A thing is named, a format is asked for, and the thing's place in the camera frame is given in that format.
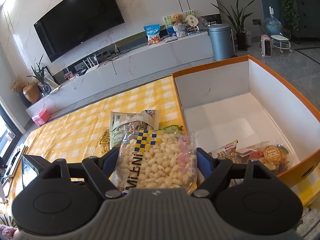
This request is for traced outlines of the mixed dried fruit bag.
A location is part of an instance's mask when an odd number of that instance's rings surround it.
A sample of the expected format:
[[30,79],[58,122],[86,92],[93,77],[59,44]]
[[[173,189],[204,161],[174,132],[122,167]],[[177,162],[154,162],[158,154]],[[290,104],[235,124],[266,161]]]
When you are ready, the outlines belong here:
[[275,175],[291,167],[291,152],[285,144],[277,141],[263,141],[237,149],[235,159],[239,164],[247,164],[250,160],[257,159]]

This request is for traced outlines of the white puffed snack bag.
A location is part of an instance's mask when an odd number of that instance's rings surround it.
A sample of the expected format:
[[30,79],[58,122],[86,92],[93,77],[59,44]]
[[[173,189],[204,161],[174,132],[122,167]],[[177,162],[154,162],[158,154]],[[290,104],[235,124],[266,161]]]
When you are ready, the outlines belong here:
[[122,193],[135,188],[183,188],[191,193],[197,184],[193,138],[181,131],[127,132],[111,181]]

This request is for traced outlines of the green nut snack pack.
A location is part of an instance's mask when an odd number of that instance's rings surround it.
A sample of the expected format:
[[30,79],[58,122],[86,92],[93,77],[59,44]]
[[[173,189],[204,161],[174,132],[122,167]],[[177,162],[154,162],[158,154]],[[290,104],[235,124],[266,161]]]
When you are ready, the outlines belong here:
[[183,132],[183,126],[180,125],[169,125],[161,128],[161,131],[167,132],[167,133],[177,133],[177,132]]

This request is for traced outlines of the white green printed snack bag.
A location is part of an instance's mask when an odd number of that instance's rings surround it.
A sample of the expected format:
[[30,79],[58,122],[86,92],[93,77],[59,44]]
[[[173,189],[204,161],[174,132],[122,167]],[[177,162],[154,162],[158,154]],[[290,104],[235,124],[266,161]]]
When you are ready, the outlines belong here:
[[110,148],[121,145],[131,130],[157,130],[160,111],[145,109],[139,113],[110,112]]

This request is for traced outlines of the blue cracker snack bag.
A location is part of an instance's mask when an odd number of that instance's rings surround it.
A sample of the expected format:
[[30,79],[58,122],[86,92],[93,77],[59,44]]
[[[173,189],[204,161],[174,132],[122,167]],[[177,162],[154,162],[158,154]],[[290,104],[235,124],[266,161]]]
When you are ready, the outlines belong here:
[[218,148],[216,150],[212,150],[209,152],[209,155],[213,158],[226,158],[231,160],[233,163],[236,163],[236,147],[237,147],[238,141],[235,140],[233,142],[228,143],[225,146],[222,146],[221,148]]

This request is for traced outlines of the yellow waffle cookie bag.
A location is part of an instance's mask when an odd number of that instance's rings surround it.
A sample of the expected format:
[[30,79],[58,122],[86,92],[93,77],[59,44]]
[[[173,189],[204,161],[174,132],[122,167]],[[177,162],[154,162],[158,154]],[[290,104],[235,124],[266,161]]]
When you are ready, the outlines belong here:
[[101,157],[110,150],[110,130],[106,129],[94,148],[93,155]]

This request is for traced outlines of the pink tissue box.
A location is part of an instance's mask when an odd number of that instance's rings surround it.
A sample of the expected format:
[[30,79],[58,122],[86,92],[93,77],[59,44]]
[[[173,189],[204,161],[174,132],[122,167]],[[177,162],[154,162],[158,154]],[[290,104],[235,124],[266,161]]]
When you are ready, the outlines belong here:
[[49,119],[51,117],[51,114],[49,113],[49,111],[46,108],[42,108],[40,110],[38,110],[33,116],[32,116],[32,120],[33,122],[38,126],[42,126],[44,124],[46,124]]

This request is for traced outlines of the brown ceramic vase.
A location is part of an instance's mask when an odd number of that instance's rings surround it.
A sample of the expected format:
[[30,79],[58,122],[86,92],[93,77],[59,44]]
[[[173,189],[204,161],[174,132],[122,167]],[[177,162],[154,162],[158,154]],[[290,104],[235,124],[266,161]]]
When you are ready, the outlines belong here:
[[31,103],[39,101],[41,94],[37,83],[31,82],[23,88],[23,94]]

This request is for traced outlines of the pink space heater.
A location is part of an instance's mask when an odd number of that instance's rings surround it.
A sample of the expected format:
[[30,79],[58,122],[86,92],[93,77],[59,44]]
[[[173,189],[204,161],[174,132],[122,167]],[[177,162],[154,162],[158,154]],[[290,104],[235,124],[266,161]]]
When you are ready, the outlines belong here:
[[272,53],[272,46],[271,46],[271,39],[267,35],[261,36],[261,54],[262,57],[271,57]]

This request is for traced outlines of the white round stool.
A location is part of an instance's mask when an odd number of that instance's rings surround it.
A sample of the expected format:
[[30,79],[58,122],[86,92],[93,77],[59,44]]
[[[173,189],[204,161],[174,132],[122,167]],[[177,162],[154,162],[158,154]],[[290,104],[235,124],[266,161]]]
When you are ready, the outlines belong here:
[[271,36],[271,47],[273,49],[279,49],[281,54],[283,54],[285,50],[288,50],[290,53],[292,52],[290,40],[282,35]]

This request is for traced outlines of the trailing green ivy plant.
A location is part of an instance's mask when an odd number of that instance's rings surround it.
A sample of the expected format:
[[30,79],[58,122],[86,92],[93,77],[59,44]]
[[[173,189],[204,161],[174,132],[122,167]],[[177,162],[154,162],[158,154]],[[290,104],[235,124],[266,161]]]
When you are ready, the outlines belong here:
[[294,6],[295,0],[261,0],[263,14],[265,18],[269,15],[269,7],[274,8],[274,12],[283,26],[290,31],[299,30],[298,12]]

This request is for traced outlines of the blue white snack bag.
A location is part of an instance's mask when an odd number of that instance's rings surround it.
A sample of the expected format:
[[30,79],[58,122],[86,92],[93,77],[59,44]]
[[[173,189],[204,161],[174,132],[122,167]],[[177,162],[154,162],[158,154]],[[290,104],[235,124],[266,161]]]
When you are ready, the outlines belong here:
[[161,41],[160,38],[160,25],[159,24],[153,24],[144,26],[144,31],[147,35],[147,43],[148,45],[157,44]]

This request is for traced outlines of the brown teddy bear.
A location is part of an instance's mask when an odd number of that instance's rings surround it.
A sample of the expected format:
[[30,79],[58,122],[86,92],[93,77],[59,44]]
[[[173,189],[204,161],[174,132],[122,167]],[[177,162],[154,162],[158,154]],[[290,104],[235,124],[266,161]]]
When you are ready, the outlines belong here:
[[172,15],[172,27],[178,38],[183,38],[187,36],[185,23],[183,22],[183,17],[181,14]]

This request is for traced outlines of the green picture board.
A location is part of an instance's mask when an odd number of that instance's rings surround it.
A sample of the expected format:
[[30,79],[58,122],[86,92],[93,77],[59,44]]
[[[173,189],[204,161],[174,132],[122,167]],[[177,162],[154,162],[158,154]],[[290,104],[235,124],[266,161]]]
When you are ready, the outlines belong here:
[[186,23],[187,16],[192,15],[195,16],[195,13],[193,10],[185,11],[185,12],[179,12],[172,15],[164,16],[163,21],[165,24],[165,27],[168,28],[170,26],[175,25],[177,22]]

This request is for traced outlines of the black wall television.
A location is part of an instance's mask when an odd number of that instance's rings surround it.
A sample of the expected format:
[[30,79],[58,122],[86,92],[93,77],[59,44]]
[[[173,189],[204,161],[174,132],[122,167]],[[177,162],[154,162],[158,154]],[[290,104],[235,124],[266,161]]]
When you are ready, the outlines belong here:
[[50,62],[54,62],[83,42],[123,23],[116,0],[63,0],[34,28]]

